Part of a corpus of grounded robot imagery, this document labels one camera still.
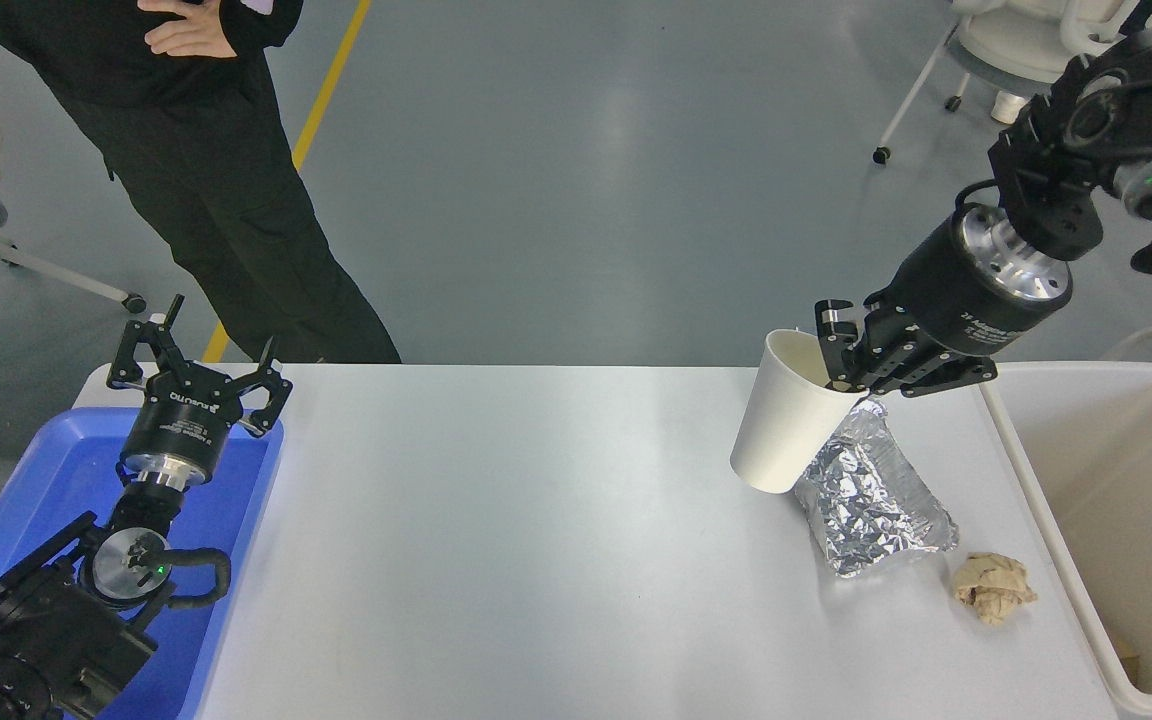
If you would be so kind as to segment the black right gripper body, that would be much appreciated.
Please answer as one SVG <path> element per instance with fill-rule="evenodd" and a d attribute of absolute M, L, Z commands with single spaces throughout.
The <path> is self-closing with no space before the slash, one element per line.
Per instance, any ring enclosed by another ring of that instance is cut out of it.
<path fill-rule="evenodd" d="M 993 355 L 1071 296 L 1068 263 L 1030 247 L 1011 223 L 945 222 L 867 297 L 867 306 L 901 306 L 938 344 Z"/>

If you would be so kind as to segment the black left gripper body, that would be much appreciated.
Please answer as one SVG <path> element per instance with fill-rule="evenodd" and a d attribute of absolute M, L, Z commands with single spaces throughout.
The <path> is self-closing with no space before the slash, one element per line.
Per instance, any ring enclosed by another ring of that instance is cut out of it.
<path fill-rule="evenodd" d="M 192 473 L 215 473 L 230 429 L 241 418 L 238 397 L 189 397 L 179 389 L 145 391 L 141 414 L 123 446 L 128 473 L 174 458 Z"/>

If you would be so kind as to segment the person's hand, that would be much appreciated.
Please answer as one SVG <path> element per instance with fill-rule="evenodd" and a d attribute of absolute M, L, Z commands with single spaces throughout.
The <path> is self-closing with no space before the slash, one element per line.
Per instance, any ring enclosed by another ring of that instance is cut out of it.
<path fill-rule="evenodd" d="M 173 15 L 143 37 L 147 50 L 160 56 L 237 58 L 223 26 L 219 1 L 137 1 L 142 12 Z"/>

